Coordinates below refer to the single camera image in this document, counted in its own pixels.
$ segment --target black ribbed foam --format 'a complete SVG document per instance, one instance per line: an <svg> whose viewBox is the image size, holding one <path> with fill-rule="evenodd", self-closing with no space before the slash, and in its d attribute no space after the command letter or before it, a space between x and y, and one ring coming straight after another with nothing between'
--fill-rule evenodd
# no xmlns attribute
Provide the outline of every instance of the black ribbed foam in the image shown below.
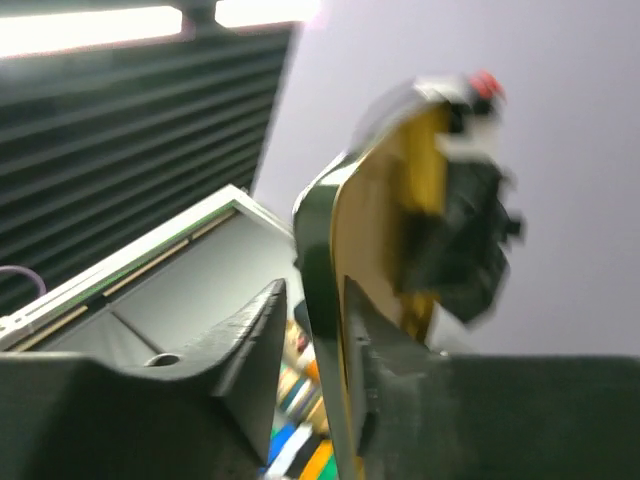
<svg viewBox="0 0 640 480"><path fill-rule="evenodd" d="M0 264L53 288L228 183L249 187L291 29L0 61ZM0 277L0 315L34 298Z"/></svg>

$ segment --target screw hole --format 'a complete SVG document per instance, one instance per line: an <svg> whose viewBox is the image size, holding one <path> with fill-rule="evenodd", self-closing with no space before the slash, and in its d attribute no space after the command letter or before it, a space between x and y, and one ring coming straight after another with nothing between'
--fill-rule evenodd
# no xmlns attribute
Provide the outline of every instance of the screw hole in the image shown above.
<svg viewBox="0 0 640 480"><path fill-rule="evenodd" d="M145 366L147 367L168 367L175 365L180 361L180 356L175 353L161 353L149 360Z"/></svg>

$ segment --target black 3d printed part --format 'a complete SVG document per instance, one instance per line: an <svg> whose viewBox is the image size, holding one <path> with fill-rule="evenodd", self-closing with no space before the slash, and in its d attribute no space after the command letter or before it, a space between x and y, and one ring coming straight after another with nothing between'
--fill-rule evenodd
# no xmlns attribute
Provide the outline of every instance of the black 3d printed part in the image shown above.
<svg viewBox="0 0 640 480"><path fill-rule="evenodd" d="M0 478L255 479L267 460L286 315L277 280L147 367L0 354Z"/></svg>
<svg viewBox="0 0 640 480"><path fill-rule="evenodd" d="M443 356L346 288L367 480L637 477L637 359Z"/></svg>
<svg viewBox="0 0 640 480"><path fill-rule="evenodd" d="M508 268L502 247L521 230L521 221L500 203L503 180L491 161L448 162L444 215L414 215L407 222L401 291L437 293L464 323L492 305Z"/></svg>

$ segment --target ceiling light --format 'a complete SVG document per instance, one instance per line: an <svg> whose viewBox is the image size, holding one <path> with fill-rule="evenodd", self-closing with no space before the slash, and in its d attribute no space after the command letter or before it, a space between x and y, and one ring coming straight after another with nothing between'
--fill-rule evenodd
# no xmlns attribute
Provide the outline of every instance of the ceiling light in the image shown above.
<svg viewBox="0 0 640 480"><path fill-rule="evenodd" d="M182 12L173 7L0 18L0 58L147 40L181 31Z"/></svg>
<svg viewBox="0 0 640 480"><path fill-rule="evenodd" d="M319 0L219 0L215 17L226 28L306 22L319 6Z"/></svg>

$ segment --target white wall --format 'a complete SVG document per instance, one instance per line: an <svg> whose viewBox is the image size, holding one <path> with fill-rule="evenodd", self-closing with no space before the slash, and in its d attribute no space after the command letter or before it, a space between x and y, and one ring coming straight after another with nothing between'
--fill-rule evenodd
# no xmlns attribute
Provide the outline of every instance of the white wall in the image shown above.
<svg viewBox="0 0 640 480"><path fill-rule="evenodd" d="M524 248L481 351L640 352L640 2L324 0L292 56L255 198L290 218L368 104L415 74L505 85Z"/></svg>

